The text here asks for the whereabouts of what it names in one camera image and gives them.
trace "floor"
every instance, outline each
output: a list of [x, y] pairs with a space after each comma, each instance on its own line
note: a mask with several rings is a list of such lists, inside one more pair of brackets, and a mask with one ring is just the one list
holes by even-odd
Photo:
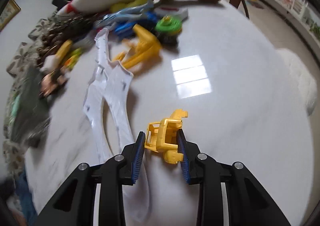
[[[320, 68], [317, 65], [312, 53], [298, 36], [298, 34], [287, 25], [287, 23], [270, 7], [263, 4], [264, 9], [259, 9], [247, 4], [250, 20], [264, 33], [275, 48], [288, 48], [295, 52], [309, 69], [310, 73], [317, 81], [320, 88]], [[244, 15], [242, 3], [239, 11]], [[316, 204], [320, 200], [320, 103], [317, 104], [312, 115], [309, 117], [314, 139], [314, 183], [310, 197], [309, 207], [307, 208], [305, 219], [309, 217]]]

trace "picture frame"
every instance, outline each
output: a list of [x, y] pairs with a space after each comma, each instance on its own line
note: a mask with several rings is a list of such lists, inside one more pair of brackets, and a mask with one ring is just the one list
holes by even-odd
[[0, 32], [10, 22], [10, 20], [21, 11], [21, 8], [14, 0], [9, 0], [0, 15]]

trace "blue fabric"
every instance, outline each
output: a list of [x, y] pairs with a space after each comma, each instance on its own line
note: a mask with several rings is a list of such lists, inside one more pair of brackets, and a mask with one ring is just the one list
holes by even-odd
[[23, 215], [28, 225], [32, 226], [38, 215], [33, 206], [32, 195], [29, 192], [25, 168], [23, 168], [23, 172], [19, 176], [19, 179], [16, 180], [16, 194], [19, 196]]

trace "white marble table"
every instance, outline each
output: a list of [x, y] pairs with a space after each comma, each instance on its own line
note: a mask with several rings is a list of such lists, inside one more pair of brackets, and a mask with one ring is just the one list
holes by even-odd
[[[131, 83], [127, 109], [133, 136], [177, 108], [187, 110], [186, 139], [218, 162], [243, 162], [291, 225], [299, 225], [312, 188], [313, 142], [305, 108], [282, 60], [253, 23], [226, 1], [218, 6], [192, 0], [175, 4], [189, 9], [177, 51], [163, 49], [161, 60], [146, 65]], [[123, 49], [112, 46], [111, 55]], [[92, 49], [81, 56], [72, 71], [51, 110], [46, 142], [27, 151], [28, 182], [38, 212], [79, 163], [98, 163], [82, 112], [95, 53]], [[106, 134], [114, 146], [113, 120], [106, 117]], [[168, 165], [148, 151], [145, 161], [151, 213], [143, 224], [195, 225], [198, 186], [184, 183], [180, 165]]]

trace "light blue toy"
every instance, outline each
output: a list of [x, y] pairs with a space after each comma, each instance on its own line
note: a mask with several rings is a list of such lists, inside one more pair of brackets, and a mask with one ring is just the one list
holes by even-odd
[[148, 0], [148, 2], [142, 6], [135, 6], [124, 8], [117, 13], [107, 14], [102, 20], [95, 23], [95, 28], [110, 26], [117, 22], [133, 22], [141, 19], [148, 19], [148, 15], [144, 12], [149, 11], [153, 8], [153, 0]]

